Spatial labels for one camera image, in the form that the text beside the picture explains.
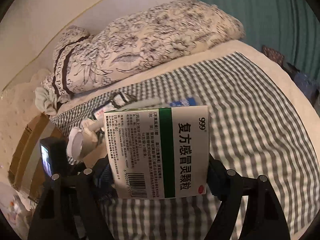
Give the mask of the dark bags by curtain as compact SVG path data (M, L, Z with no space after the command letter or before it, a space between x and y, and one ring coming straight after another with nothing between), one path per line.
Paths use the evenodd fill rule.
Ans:
M289 75L312 106L315 107L316 103L319 102L319 83L310 79L310 77L298 70L294 65L287 62L285 56L277 50L262 45L261 52L270 60L277 63Z

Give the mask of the cream tufted headboard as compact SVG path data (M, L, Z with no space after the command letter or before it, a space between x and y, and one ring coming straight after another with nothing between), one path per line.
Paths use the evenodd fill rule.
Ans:
M35 106L35 88L50 71L41 69L30 81L1 92L1 182L8 184L8 170L17 144L26 125L40 111Z

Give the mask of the white green medicine box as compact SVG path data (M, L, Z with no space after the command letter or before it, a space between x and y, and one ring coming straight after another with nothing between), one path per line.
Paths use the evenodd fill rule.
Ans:
M121 199L174 199L205 194L208 106L104 113L107 154Z

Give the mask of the pale green towel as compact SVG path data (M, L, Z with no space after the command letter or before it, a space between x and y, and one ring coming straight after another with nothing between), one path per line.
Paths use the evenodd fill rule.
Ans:
M46 90L43 87L35 89L35 105L40 112L46 115L57 115L58 103L67 103L70 99L69 95L58 96L53 90Z

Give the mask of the tape roll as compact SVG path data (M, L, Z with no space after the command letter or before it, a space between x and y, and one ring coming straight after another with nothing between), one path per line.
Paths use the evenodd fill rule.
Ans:
M96 148L97 144L98 136L95 132L73 127L68 137L67 156L75 160L82 160Z

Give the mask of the teal curtain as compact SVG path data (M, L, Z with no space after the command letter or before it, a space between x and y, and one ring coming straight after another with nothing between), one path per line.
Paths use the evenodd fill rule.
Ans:
M200 0L215 4L244 25L244 42L273 48L319 80L319 20L306 0Z

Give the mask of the floral folded duvet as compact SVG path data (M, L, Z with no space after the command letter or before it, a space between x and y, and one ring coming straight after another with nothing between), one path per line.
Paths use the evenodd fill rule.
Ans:
M97 35L72 25L54 49L53 72L42 87L61 99L244 35L238 19L198 0L164 3L118 18Z

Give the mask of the dark wet wipes pack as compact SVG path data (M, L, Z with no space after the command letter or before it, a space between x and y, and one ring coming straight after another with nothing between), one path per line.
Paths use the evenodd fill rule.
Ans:
M112 93L109 99L101 103L97 108L93 109L93 111L91 112L92 118L94 120L98 120L103 117L103 114L105 112L115 111L123 106L128 105L129 103L133 103L136 101L136 96L124 92Z

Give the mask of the brown cardboard box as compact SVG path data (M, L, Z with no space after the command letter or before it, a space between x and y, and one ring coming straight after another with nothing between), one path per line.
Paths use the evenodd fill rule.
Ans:
M63 133L43 113L24 129L8 171L11 186L25 197L38 202L45 181L40 152L40 140L47 137L65 139Z

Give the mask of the clear plastic water bottle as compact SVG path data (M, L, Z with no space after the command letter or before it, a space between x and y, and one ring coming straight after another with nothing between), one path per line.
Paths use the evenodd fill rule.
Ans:
M158 108L168 108L168 107L188 107L188 106L199 106L203 105L198 96L192 96L187 98L182 98L179 100L161 103Z

